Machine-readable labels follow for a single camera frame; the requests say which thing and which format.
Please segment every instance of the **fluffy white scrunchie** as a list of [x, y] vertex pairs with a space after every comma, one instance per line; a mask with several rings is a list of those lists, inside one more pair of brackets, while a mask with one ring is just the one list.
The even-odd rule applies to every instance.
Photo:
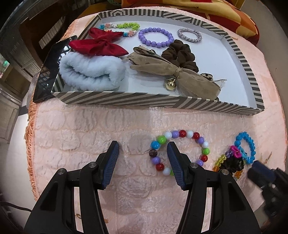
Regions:
[[59, 73], [70, 86], [83, 91], [118, 88], [124, 79], [125, 66], [114, 56], [87, 56], [69, 52], [61, 58]]

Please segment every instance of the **brown scrunchie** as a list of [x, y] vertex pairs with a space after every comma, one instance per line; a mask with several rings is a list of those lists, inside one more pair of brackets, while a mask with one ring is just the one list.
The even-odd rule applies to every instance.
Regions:
[[183, 44], [180, 40], [175, 40], [171, 43], [169, 48], [164, 50], [161, 56], [177, 67], [199, 72], [196, 63], [194, 62], [195, 56], [191, 53], [189, 45]]

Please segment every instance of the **beige bow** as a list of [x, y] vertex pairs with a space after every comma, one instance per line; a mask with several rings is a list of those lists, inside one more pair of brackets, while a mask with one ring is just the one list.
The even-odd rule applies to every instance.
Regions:
[[186, 96], [215, 100], [219, 95], [220, 87], [198, 73], [190, 69], [179, 68], [157, 55], [155, 51], [143, 46], [134, 47], [133, 50], [134, 52], [127, 56], [134, 63], [130, 66], [131, 69], [162, 76], [174, 76], [178, 87]]

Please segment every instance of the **white bead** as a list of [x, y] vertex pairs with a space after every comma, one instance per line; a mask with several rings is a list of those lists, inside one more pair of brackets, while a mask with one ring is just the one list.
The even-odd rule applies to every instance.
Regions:
[[186, 137], [187, 137], [187, 138], [192, 138], [192, 137], [193, 137], [193, 134], [194, 134], [193, 131], [188, 130], [188, 131], [187, 131], [187, 135], [186, 135]]
[[207, 141], [204, 141], [202, 144], [202, 148], [208, 148], [209, 143]]
[[165, 167], [164, 170], [162, 171], [163, 175], [170, 175], [171, 169], [169, 167]]
[[164, 136], [166, 137], [166, 139], [171, 139], [172, 138], [172, 133], [171, 132], [165, 132]]

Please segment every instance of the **tray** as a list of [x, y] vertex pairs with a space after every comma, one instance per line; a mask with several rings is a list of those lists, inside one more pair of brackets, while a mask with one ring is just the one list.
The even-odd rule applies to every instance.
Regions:
[[[264, 110], [261, 92], [252, 69], [227, 32], [189, 16], [138, 8], [100, 12], [78, 38], [90, 38], [88, 30], [91, 27], [99, 27], [108, 22], [138, 22], [140, 29], [164, 28], [171, 32], [175, 39], [180, 39], [177, 35], [179, 28], [190, 28], [201, 32], [202, 41], [199, 43], [180, 40], [189, 44], [191, 52], [196, 57], [199, 74], [210, 73], [214, 80], [227, 80], [218, 96], [219, 101], [183, 96], [178, 89], [168, 91], [163, 85], [163, 77], [131, 69], [127, 69], [125, 79], [119, 88], [103, 92], [81, 91], [68, 86], [58, 74], [52, 94], [61, 101], [67, 104], [162, 106], [242, 115], [254, 115]], [[191, 33], [184, 34], [193, 38]], [[147, 34], [146, 38], [151, 41], [167, 40], [167, 37], [161, 33]], [[129, 53], [133, 52], [133, 47], [143, 45], [137, 36], [122, 37], [115, 43]], [[153, 49], [161, 55], [166, 48]]]

